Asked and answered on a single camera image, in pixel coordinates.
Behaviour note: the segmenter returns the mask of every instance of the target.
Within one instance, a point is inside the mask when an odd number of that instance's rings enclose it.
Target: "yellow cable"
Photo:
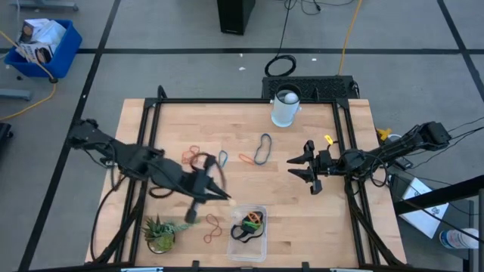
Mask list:
[[[353,25],[355,24],[356,17],[358,16],[358,11],[360,10],[362,0],[358,0],[358,5],[356,6],[355,13],[353,14],[353,19],[351,20],[351,24],[348,28],[348,33],[346,34],[345,43],[343,45],[343,52],[341,53],[341,60],[340,60],[340,68],[338,69],[338,76],[341,76],[343,72],[343,63],[345,62],[345,52],[346,52],[346,45],[348,44],[349,35],[353,30]]]
[[[24,50],[23,50],[21,47],[19,47],[19,46],[18,46],[18,45],[17,45],[17,44],[16,44],[14,41],[12,41],[10,38],[8,38],[8,36],[7,36],[7,35],[5,35],[5,33],[4,33],[3,31],[1,31],[1,30],[0,30],[0,35],[2,35],[4,38],[6,38],[6,39],[7,39],[7,41],[8,41],[8,42],[10,42],[10,43],[11,43],[12,45],[14,45],[16,48],[18,48],[18,50],[20,50],[20,51],[22,52],[22,54],[23,54],[25,57],[29,58],[29,59],[30,59],[30,61],[32,61],[33,63],[37,64],[37,66],[39,66],[39,67],[40,67],[42,70],[44,70],[44,71],[45,71],[45,72],[48,74],[49,78],[54,79],[53,75],[52,75],[52,74],[51,74],[51,73],[50,73],[50,72],[49,72],[49,71],[48,71],[48,70],[47,70],[45,67],[43,67],[43,65],[41,65],[41,64],[40,64],[40,63],[39,63],[39,62],[38,62],[36,59],[31,58],[31,56],[29,56],[29,55],[28,55],[28,54],[27,54],[27,53],[26,53],[26,52],[25,52],[25,51],[24,51]],[[11,114],[11,115],[6,116],[6,117],[1,117],[1,118],[0,118],[0,121],[4,121],[4,120],[6,120],[6,119],[10,119],[10,118],[13,118],[13,117],[15,117],[15,116],[19,116],[20,114],[25,113],[27,110],[30,110],[30,109],[32,109],[32,108],[34,108],[34,107],[37,107],[38,105],[40,105],[40,104],[42,104],[42,103],[46,102],[47,100],[51,99],[51,98],[54,96],[54,94],[55,94],[56,90],[57,90],[57,83],[54,83],[54,85],[53,85],[53,87],[52,87],[52,91],[51,91],[51,93],[49,94],[49,96],[47,96],[46,98],[44,98],[44,99],[42,99],[42,100],[40,100],[40,101],[38,101],[38,102],[36,102],[36,103],[34,103],[34,104],[32,104],[32,105],[30,105],[30,106],[26,107],[25,109],[21,110],[21,111],[20,111],[20,112],[18,112],[18,113],[14,113],[14,114]]]

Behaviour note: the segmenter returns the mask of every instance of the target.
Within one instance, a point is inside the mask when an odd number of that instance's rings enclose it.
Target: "blue rubber band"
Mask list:
[[[267,156],[265,157],[265,160],[263,162],[257,162],[256,158],[257,158],[257,155],[259,154],[260,149],[262,148],[262,145],[264,144],[264,137],[267,137],[269,139],[269,152],[267,153]],[[256,155],[254,155],[254,163],[257,164],[257,165],[263,165],[263,164],[265,164],[267,162],[267,160],[269,159],[269,155],[271,155],[271,147],[272,147],[272,138],[271,138],[271,135],[269,135],[267,133],[264,133],[260,137],[260,145],[259,145],[259,147],[257,147]]]
[[[225,154],[224,162],[221,162],[221,160],[220,160],[220,155],[222,155],[222,154]],[[225,163],[227,163],[227,159],[228,159],[227,152],[225,152],[224,150],[220,150],[220,152],[219,152],[219,164],[220,164],[220,168],[224,168]]]

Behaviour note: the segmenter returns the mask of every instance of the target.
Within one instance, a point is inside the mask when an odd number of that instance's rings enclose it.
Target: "small plant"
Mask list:
[[[175,233],[186,230],[193,224],[176,225],[173,221],[162,223],[160,216],[157,215],[157,220],[148,218],[146,226],[143,227],[144,239],[147,241],[148,247],[154,253],[164,253],[169,251],[175,245]]]

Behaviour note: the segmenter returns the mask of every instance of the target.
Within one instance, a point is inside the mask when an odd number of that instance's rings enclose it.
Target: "wooden table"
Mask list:
[[[142,99],[125,100],[116,133],[118,140],[136,142],[143,103]],[[358,148],[370,150],[377,147],[368,101],[351,100],[350,108]],[[147,248],[144,237],[140,237],[136,265],[187,267],[193,260],[198,260],[203,267],[300,267],[303,261],[308,261],[311,267],[358,267],[343,178],[321,177],[323,190],[312,196],[308,184],[287,172],[289,168],[298,168],[298,165],[287,164],[286,160],[301,155],[307,140],[312,139],[316,150],[321,150],[327,146],[326,134],[337,139],[331,106],[303,104],[302,111],[288,128],[272,124],[271,109],[270,104],[163,104],[155,144],[156,148],[166,151],[166,157],[178,163],[181,163],[182,152],[193,144],[214,155],[220,150],[228,153],[224,167],[228,193],[237,204],[259,204],[268,210],[266,260],[249,263],[227,259],[232,207],[227,201],[211,201],[199,208],[199,224],[177,233],[175,247],[170,252],[155,255]],[[346,133],[344,118],[342,126]],[[253,156],[262,133],[269,133],[272,137],[269,161],[263,166],[242,162],[238,154]],[[330,151],[333,158],[339,156],[338,147],[332,147]],[[95,238],[97,255],[119,229],[127,187],[125,182],[108,198],[101,211]],[[371,182],[366,183],[366,188],[374,229],[395,256],[405,262],[389,190],[377,188]],[[107,175],[102,196],[109,189]],[[162,219],[171,218],[182,223],[190,203],[191,198],[177,193],[166,199],[147,196],[144,218],[160,215]],[[205,221],[209,213],[218,218],[223,234],[206,244],[203,236],[213,229]],[[371,263],[368,238],[362,228],[361,234],[366,262]],[[126,236],[124,261],[128,258],[131,239],[131,234]]]

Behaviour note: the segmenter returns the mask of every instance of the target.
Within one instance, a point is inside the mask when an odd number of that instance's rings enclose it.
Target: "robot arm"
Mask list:
[[[446,148],[451,136],[444,126],[438,122],[428,122],[414,126],[397,141],[365,152],[350,149],[341,154],[339,159],[332,159],[329,150],[320,150],[314,157],[315,145],[309,140],[304,145],[304,154],[287,163],[308,163],[307,169],[289,169],[288,171],[306,183],[312,183],[311,194],[322,191],[318,175],[341,175],[356,178],[368,178],[382,164],[392,162],[400,156],[408,155],[416,150],[441,150]]]
[[[124,144],[98,129],[93,119],[80,120],[67,136],[68,144],[74,149],[96,150],[104,158],[105,165],[116,163],[121,174],[137,180],[149,178],[156,185],[193,197],[185,221],[194,223],[197,207],[208,200],[227,200],[230,196],[208,175],[208,170],[216,165],[216,158],[209,154],[203,169],[192,166],[192,172],[184,172],[177,162],[164,157],[164,150],[142,147],[137,144]]]

